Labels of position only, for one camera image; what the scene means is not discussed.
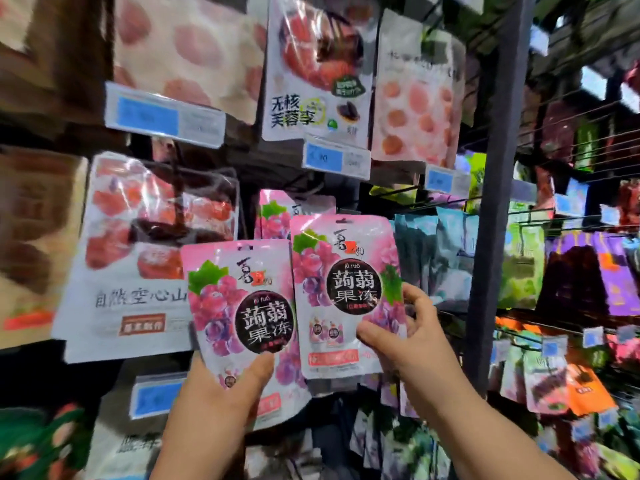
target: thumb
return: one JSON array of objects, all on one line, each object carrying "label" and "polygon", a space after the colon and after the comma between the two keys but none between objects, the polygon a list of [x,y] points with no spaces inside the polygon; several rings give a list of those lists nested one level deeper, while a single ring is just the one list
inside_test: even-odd
[{"label": "thumb", "polygon": [[356,334],[366,345],[385,355],[391,362],[398,362],[403,354],[403,340],[371,322],[362,321],[356,327]]},{"label": "thumb", "polygon": [[274,360],[274,355],[270,352],[258,355],[229,390],[237,404],[241,404],[247,411],[260,399],[262,390],[271,379]]}]

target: black circular label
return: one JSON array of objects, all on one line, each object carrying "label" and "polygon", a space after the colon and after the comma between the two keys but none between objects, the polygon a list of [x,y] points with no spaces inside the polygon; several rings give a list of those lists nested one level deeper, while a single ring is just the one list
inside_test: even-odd
[{"label": "black circular label", "polygon": [[287,300],[273,291],[256,291],[236,311],[236,334],[255,354],[276,353],[293,335],[293,312]]},{"label": "black circular label", "polygon": [[231,388],[234,386],[234,384],[236,384],[236,378],[233,376],[227,376],[225,377],[225,386]]},{"label": "black circular label", "polygon": [[352,258],[332,266],[326,277],[326,290],[333,304],[350,315],[369,313],[382,296],[378,274],[364,261]]}]

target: black metal pole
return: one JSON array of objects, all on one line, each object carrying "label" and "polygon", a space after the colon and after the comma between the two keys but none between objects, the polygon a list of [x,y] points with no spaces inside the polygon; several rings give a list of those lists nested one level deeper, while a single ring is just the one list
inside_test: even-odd
[{"label": "black metal pole", "polygon": [[492,125],[462,366],[482,396],[486,394],[488,384],[534,3],[535,0],[515,0],[505,14],[499,32]]}]

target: green grape leaf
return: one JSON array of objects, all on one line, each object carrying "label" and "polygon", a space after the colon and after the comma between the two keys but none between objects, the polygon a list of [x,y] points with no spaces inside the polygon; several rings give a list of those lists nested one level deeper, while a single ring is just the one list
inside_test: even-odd
[{"label": "green grape leaf", "polygon": [[382,279],[382,294],[387,298],[389,305],[396,301],[404,302],[402,296],[402,278],[398,275],[396,268],[388,264],[385,270],[380,273]]},{"label": "green grape leaf", "polygon": [[293,252],[300,254],[307,248],[316,249],[318,241],[326,242],[326,236],[318,235],[311,229],[307,229],[302,234],[293,236]]},{"label": "green grape leaf", "polygon": [[272,200],[269,203],[262,206],[261,215],[265,219],[268,219],[271,216],[279,216],[281,213],[286,211],[287,211],[286,207],[278,205],[278,202],[276,202],[275,200]]},{"label": "green grape leaf", "polygon": [[189,272],[189,291],[200,295],[207,285],[217,285],[222,276],[229,274],[229,267],[218,267],[208,259],[202,263],[200,269]]}]

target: right hand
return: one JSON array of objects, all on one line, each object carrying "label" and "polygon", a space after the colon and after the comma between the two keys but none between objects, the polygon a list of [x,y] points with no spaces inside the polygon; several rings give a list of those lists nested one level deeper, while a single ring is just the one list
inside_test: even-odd
[{"label": "right hand", "polygon": [[356,329],[358,338],[388,360],[400,373],[407,396],[420,418],[434,414],[468,393],[460,363],[438,322],[436,307],[420,288],[403,283],[405,302],[412,303],[416,320],[407,317],[407,335],[397,335],[367,321]]}]

